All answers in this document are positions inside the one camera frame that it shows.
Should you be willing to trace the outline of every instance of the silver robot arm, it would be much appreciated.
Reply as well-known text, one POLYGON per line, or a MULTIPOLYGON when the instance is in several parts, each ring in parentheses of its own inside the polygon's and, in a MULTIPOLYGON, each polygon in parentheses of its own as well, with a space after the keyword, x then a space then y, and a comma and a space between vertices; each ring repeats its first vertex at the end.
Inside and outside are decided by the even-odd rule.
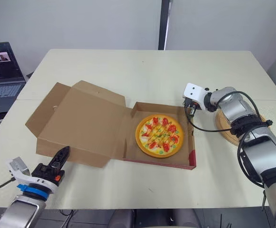
POLYGON ((23 194, 17 195, 6 209, 0 218, 0 228, 33 228, 36 225, 48 196, 56 192, 64 177, 61 169, 69 151, 69 146, 62 148, 48 165, 40 163, 32 174, 20 157, 7 162, 23 194))
POLYGON ((231 125, 230 132, 240 139, 238 160, 241 169, 250 181, 265 189, 264 194, 276 219, 276 137, 268 128, 272 122, 261 121, 259 113, 255 113, 240 95, 245 93, 233 87, 212 93, 208 90, 187 84, 184 106, 191 108, 188 118, 194 115, 196 109, 210 112, 217 108, 222 110, 231 125))

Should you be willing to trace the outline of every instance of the orange pizza plate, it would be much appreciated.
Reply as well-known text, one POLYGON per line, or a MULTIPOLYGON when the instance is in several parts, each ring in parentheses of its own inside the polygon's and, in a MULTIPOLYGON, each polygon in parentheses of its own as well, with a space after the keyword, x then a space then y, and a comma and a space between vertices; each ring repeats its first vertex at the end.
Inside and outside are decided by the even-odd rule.
POLYGON ((135 133, 135 138, 136 138, 136 142, 139 146, 139 148, 146 154, 152 156, 152 157, 155 157, 155 158, 167 158, 167 157, 170 157, 174 154, 176 154, 179 149, 181 148, 182 146, 182 143, 184 141, 184 132, 182 130, 182 127, 181 125, 178 123, 177 120, 175 120, 174 118, 168 116, 168 115, 163 115, 163 114, 158 114, 158 115, 149 115, 148 117, 144 118, 137 126, 136 128, 136 133, 135 133), (179 139, 179 143, 178 145, 176 146, 176 148, 173 149, 172 152, 168 153, 168 154, 156 154, 156 153, 153 153, 149 150, 147 150, 141 143, 140 139, 139 139, 139 133, 140 133, 140 129, 142 128, 142 126, 146 123, 146 121, 152 119, 153 117, 160 117, 160 118, 167 118, 168 120, 171 120, 173 121, 173 124, 175 124, 177 130, 179 131, 179 135, 180 135, 180 139, 179 139))

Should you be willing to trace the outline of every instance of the open cardboard box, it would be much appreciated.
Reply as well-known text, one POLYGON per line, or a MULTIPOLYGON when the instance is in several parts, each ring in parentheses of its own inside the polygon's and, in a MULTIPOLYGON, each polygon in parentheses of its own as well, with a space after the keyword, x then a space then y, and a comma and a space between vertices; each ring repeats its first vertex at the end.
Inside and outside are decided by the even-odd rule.
POLYGON ((96 85, 80 81, 52 88, 26 123, 37 137, 37 154, 53 157, 70 146, 70 162, 103 167, 110 159, 183 169, 196 167, 193 128, 183 107, 136 102, 96 85), (135 139, 139 122, 152 114, 175 118, 184 130, 181 149, 168 158, 154 158, 140 150, 135 139))

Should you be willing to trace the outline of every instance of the laptop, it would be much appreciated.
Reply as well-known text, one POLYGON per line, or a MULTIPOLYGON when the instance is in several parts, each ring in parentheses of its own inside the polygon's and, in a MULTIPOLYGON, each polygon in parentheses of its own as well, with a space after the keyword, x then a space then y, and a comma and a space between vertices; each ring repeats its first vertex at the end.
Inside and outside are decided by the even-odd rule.
POLYGON ((24 85, 25 79, 9 42, 0 43, 0 113, 9 110, 24 85))

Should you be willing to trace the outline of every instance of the pizza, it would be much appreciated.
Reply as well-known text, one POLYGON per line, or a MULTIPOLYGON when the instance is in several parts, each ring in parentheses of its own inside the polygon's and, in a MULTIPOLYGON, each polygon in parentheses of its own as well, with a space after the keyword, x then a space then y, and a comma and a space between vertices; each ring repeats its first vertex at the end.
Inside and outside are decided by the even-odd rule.
POLYGON ((177 153, 184 133, 174 118, 158 114, 144 118, 136 128, 136 142, 146 154, 166 158, 177 153))

